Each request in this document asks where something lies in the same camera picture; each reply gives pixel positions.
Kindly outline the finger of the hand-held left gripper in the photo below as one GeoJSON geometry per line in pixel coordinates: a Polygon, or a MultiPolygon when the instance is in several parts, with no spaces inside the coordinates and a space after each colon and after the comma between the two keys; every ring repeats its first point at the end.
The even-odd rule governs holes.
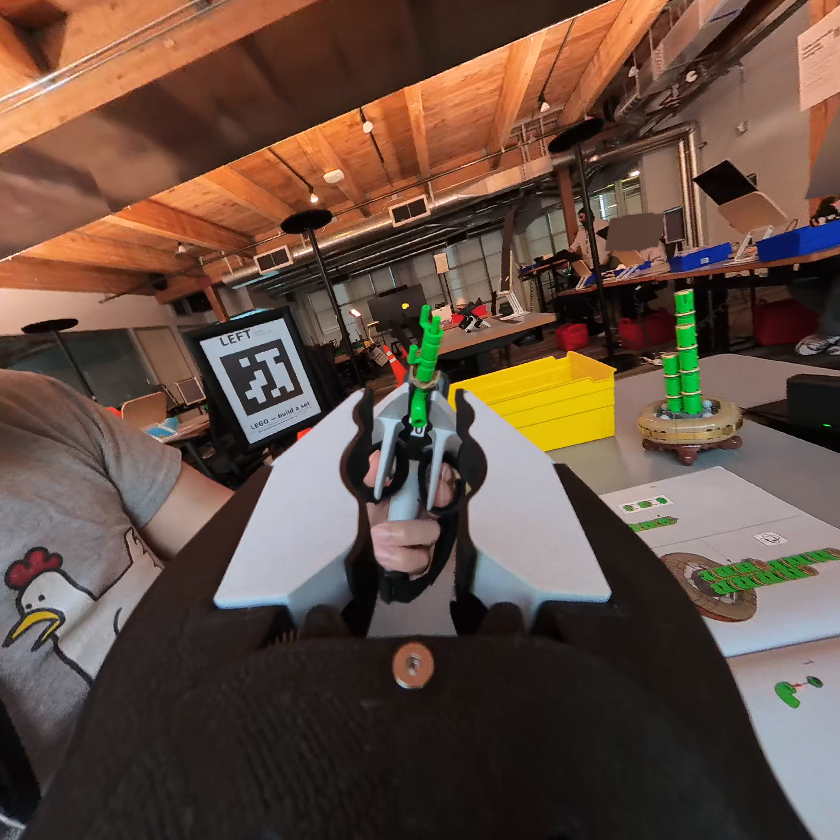
{"type": "Polygon", "coordinates": [[[445,455],[455,455],[455,410],[439,391],[427,394],[427,425],[424,448],[441,448],[445,455]]]}
{"type": "Polygon", "coordinates": [[[405,427],[404,417],[410,413],[411,386],[400,385],[375,406],[375,442],[385,456],[396,446],[405,427]]]}

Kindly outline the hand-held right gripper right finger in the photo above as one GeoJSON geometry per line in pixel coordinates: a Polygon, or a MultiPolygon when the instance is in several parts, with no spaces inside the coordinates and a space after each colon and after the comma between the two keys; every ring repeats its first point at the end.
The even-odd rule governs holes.
{"type": "Polygon", "coordinates": [[[460,439],[453,625],[476,632],[510,604],[530,629],[550,602],[602,605],[612,589],[557,465],[475,394],[455,393],[460,439]]]}

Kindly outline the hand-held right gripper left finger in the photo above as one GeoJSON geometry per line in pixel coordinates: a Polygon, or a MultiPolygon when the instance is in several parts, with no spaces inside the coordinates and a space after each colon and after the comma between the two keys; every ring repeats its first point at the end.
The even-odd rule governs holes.
{"type": "Polygon", "coordinates": [[[367,508],[372,393],[352,393],[270,468],[215,592],[223,611],[279,606],[296,627],[330,606],[366,635],[377,597],[367,508]]]}

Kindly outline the green lego bamboo stem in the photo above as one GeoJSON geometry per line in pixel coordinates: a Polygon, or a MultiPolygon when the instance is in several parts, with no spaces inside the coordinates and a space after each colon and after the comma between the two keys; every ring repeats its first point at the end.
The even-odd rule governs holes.
{"type": "Polygon", "coordinates": [[[441,318],[433,316],[427,304],[421,307],[419,326],[423,333],[422,340],[420,344],[413,344],[408,353],[409,384],[412,389],[408,416],[413,430],[418,431],[424,429],[428,422],[431,394],[439,378],[439,350],[445,333],[441,318]]]}

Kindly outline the lego instruction booklet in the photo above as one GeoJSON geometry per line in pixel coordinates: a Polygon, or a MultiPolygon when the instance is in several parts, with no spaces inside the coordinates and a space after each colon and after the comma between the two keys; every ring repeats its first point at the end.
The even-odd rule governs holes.
{"type": "Polygon", "coordinates": [[[776,778],[839,838],[839,531],[722,467],[607,493],[714,637],[776,778]]]}

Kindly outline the lego bamboo model on base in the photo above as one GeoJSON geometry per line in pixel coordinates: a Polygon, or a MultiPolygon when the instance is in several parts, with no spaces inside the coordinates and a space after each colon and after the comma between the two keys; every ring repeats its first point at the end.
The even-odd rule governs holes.
{"type": "Polygon", "coordinates": [[[677,290],[676,349],[661,357],[665,396],[643,408],[637,419],[647,452],[671,453],[692,467],[699,455],[742,446],[742,409],[733,401],[704,393],[700,382],[695,292],[677,290]]]}

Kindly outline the person's left hand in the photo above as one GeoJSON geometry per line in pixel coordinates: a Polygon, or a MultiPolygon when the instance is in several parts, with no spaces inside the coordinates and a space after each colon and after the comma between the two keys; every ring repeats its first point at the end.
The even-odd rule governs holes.
{"type": "MultiPolygon", "coordinates": [[[[368,487],[375,484],[381,454],[380,450],[375,450],[369,456],[369,468],[364,478],[368,487]]],[[[447,508],[454,502],[458,478],[459,474],[452,466],[442,465],[434,508],[447,508]]],[[[389,500],[369,503],[366,509],[377,563],[384,570],[406,573],[412,578],[425,574],[441,533],[439,517],[423,509],[419,518],[414,520],[390,521],[389,500]]]]}

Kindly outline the dark monitor screen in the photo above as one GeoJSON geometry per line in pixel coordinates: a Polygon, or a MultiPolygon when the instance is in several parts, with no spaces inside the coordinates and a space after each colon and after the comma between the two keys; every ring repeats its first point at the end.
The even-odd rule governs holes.
{"type": "Polygon", "coordinates": [[[397,287],[367,301],[371,320],[383,331],[418,326],[425,305],[427,300],[421,285],[397,287]]]}

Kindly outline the grey work table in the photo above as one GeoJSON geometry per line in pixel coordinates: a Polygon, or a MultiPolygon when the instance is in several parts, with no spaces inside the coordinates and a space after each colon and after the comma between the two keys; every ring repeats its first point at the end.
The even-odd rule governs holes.
{"type": "Polygon", "coordinates": [[[556,322],[553,312],[526,312],[514,321],[487,319],[484,326],[471,332],[453,327],[444,332],[437,366],[442,371],[448,371],[455,363],[467,360],[473,375],[491,373],[490,354],[493,350],[507,347],[532,333],[542,340],[543,328],[554,326],[556,322]]]}

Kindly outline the yellow plastic bin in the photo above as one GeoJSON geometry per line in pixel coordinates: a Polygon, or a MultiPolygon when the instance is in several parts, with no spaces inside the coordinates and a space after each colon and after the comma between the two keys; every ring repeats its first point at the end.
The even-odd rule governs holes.
{"type": "Polygon", "coordinates": [[[448,401],[468,391],[549,453],[615,435],[615,373],[571,351],[454,383],[448,401]]]}

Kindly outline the tan chair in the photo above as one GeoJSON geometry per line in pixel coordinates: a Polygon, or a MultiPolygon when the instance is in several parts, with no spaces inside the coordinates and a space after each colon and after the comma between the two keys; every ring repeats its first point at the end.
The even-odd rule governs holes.
{"type": "Polygon", "coordinates": [[[162,424],[167,419],[167,397],[163,392],[154,392],[127,401],[121,407],[123,421],[132,428],[146,430],[162,424]]]}

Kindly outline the black disc floor lamp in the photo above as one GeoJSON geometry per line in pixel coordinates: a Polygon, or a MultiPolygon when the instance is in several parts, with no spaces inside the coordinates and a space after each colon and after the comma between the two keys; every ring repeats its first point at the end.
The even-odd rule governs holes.
{"type": "Polygon", "coordinates": [[[607,307],[606,296],[603,287],[601,273],[601,261],[595,242],[594,217],[590,204],[588,184],[585,173],[585,162],[583,155],[584,143],[596,137],[603,127],[603,120],[598,118],[586,118],[576,122],[569,128],[561,131],[549,143],[551,154],[560,154],[566,151],[573,151],[577,164],[580,183],[581,200],[584,212],[584,230],[590,244],[592,259],[592,273],[595,277],[595,288],[602,317],[603,335],[605,341],[606,356],[604,362],[612,366],[615,372],[625,372],[633,367],[634,358],[616,352],[616,344],[613,337],[613,328],[610,322],[610,314],[607,307]]]}
{"type": "Polygon", "coordinates": [[[353,373],[353,377],[356,380],[357,384],[363,388],[364,387],[364,378],[357,365],[355,360],[355,354],[352,342],[350,341],[350,336],[346,329],[346,325],[343,320],[343,315],[340,309],[340,305],[338,303],[337,298],[335,297],[335,293],[333,290],[333,284],[331,279],[329,278],[329,273],[327,267],[325,266],[322,252],[319,246],[319,242],[316,236],[316,231],[320,230],[321,228],[326,227],[331,221],[333,220],[333,216],[330,210],[322,207],[311,207],[306,211],[294,213],[293,215],[288,216],[280,223],[280,229],[286,235],[306,235],[310,245],[313,256],[317,263],[321,278],[323,280],[324,286],[326,288],[329,301],[331,304],[331,308],[333,314],[337,320],[341,339],[343,342],[343,347],[346,350],[346,354],[349,357],[350,361],[350,368],[353,373]]]}
{"type": "Polygon", "coordinates": [[[75,329],[79,325],[77,318],[53,318],[39,322],[32,322],[26,324],[21,328],[21,332],[26,335],[50,335],[57,342],[58,346],[65,355],[70,364],[71,369],[76,373],[79,382],[82,384],[84,392],[95,403],[99,400],[93,391],[88,378],[79,366],[78,362],[70,352],[67,342],[62,337],[62,333],[67,330],[75,329]]]}

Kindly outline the medium red container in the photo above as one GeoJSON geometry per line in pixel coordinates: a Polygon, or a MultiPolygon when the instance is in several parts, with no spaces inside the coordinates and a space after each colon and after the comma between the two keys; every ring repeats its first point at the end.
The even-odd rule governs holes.
{"type": "Polygon", "coordinates": [[[654,311],[638,318],[622,318],[618,337],[627,350],[648,350],[676,340],[676,318],[667,311],[654,311]]]}

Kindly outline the person's grey chicken-print shirt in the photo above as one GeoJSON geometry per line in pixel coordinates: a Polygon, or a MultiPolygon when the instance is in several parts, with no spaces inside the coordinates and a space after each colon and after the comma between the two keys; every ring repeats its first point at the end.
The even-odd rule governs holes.
{"type": "Polygon", "coordinates": [[[2,370],[2,704],[40,793],[134,608],[233,494],[65,383],[2,370]]]}

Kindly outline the black box device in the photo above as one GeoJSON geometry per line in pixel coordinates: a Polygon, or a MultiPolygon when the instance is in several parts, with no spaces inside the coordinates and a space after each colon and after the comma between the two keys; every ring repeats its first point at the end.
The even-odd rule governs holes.
{"type": "Polygon", "coordinates": [[[786,419],[816,445],[839,452],[839,377],[795,374],[786,382],[786,419]]]}

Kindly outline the small blue plastic bin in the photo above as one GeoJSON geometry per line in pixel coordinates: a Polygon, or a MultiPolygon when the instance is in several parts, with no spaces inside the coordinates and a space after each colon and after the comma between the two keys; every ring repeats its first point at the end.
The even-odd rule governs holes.
{"type": "Polygon", "coordinates": [[[677,252],[668,259],[668,267],[672,273],[698,270],[725,262],[730,259],[731,254],[732,243],[726,241],[719,245],[677,252]]]}

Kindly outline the long wooden work table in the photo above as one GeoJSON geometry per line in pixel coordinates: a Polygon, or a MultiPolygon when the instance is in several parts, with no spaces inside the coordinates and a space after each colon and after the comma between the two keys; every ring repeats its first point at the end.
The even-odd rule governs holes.
{"type": "Polygon", "coordinates": [[[750,293],[758,283],[756,275],[761,270],[774,270],[789,266],[810,266],[823,259],[831,259],[839,254],[839,246],[813,250],[804,254],[784,255],[780,259],[760,260],[726,259],[712,264],[707,262],[694,269],[673,271],[664,261],[659,261],[652,269],[641,270],[634,266],[621,270],[615,277],[604,281],[600,286],[595,281],[581,280],[574,287],[562,291],[558,298],[589,295],[597,291],[615,290],[623,287],[635,287],[648,283],[673,282],[675,288],[695,286],[700,289],[700,315],[697,320],[697,337],[700,355],[727,353],[730,351],[729,309],[726,296],[732,286],[745,284],[750,293]]]}

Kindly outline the large red container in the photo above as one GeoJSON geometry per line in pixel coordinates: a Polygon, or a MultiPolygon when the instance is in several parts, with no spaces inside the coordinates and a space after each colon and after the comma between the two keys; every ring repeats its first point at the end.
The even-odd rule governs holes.
{"type": "Polygon", "coordinates": [[[758,303],[752,310],[752,335],[760,347],[796,345],[817,323],[817,314],[792,298],[758,303]]]}

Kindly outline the open laptop on stand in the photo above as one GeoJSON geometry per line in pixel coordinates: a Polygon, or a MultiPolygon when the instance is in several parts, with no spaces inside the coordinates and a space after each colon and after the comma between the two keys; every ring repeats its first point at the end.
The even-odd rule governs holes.
{"type": "Polygon", "coordinates": [[[784,231],[789,219],[770,196],[730,160],[694,175],[692,182],[708,202],[707,243],[784,231]]]}

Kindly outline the large blue plastic bin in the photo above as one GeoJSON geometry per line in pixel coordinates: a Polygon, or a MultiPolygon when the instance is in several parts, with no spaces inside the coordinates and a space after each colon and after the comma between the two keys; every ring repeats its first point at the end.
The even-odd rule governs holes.
{"type": "Polygon", "coordinates": [[[822,253],[839,246],[839,219],[816,226],[798,227],[783,234],[764,238],[757,245],[758,260],[765,264],[790,259],[794,263],[802,257],[822,253]]]}

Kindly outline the white paper notice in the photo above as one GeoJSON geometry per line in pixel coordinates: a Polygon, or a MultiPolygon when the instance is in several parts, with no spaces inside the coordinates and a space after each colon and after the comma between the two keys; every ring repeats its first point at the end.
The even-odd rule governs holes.
{"type": "Polygon", "coordinates": [[[800,110],[839,92],[839,7],[835,6],[797,38],[800,110]]]}

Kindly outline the round metal air duct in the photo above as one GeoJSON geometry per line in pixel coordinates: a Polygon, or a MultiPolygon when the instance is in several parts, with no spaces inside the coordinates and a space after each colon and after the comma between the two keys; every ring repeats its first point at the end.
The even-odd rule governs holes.
{"type": "MultiPolygon", "coordinates": [[[[698,129],[696,121],[681,122],[634,142],[621,143],[610,150],[593,153],[584,158],[584,163],[599,168],[637,159],[647,152],[660,151],[671,145],[682,145],[686,148],[689,173],[696,174],[698,129]]],[[[506,170],[495,171],[473,182],[458,184],[432,196],[426,195],[432,210],[430,217],[404,227],[394,228],[389,213],[386,212],[344,230],[327,232],[324,236],[316,232],[322,257],[342,259],[358,250],[365,254],[373,250],[373,257],[383,256],[385,251],[378,246],[379,242],[393,239],[396,247],[400,248],[405,236],[412,237],[416,230],[422,228],[432,228],[433,236],[437,236],[439,229],[452,227],[453,224],[448,219],[457,214],[474,216],[488,213],[493,207],[527,200],[530,195],[537,195],[540,191],[549,189],[549,180],[555,172],[575,163],[571,150],[560,154],[546,154],[506,170]]],[[[279,277],[280,282],[285,282],[288,277],[291,277],[292,281],[307,277],[309,267],[317,264],[311,245],[288,248],[295,260],[293,266],[266,276],[259,275],[256,265],[241,267],[223,275],[221,284],[231,288],[242,288],[273,281],[275,277],[279,277]]]]}

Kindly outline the rectangular metal duct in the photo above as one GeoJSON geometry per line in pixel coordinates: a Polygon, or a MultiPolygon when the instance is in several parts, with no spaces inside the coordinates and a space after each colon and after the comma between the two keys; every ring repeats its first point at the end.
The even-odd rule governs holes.
{"type": "Polygon", "coordinates": [[[626,72],[626,92],[611,111],[623,136],[645,137],[698,99],[806,1],[676,2],[664,24],[640,43],[641,61],[626,72]]]}

